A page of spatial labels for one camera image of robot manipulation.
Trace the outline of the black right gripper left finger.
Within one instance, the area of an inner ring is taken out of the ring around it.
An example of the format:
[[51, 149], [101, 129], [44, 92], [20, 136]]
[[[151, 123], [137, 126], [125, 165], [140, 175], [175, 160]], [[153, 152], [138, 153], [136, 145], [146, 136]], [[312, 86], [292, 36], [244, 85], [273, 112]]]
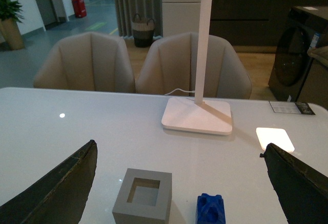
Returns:
[[1, 206], [1, 223], [79, 223], [92, 188], [97, 144], [90, 140]]

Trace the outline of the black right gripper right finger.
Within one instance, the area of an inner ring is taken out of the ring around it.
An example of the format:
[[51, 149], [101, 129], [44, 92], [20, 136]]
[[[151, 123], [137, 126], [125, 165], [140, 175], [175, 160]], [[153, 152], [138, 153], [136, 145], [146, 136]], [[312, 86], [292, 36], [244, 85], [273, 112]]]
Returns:
[[327, 176], [273, 143], [260, 157], [288, 223], [327, 223]]

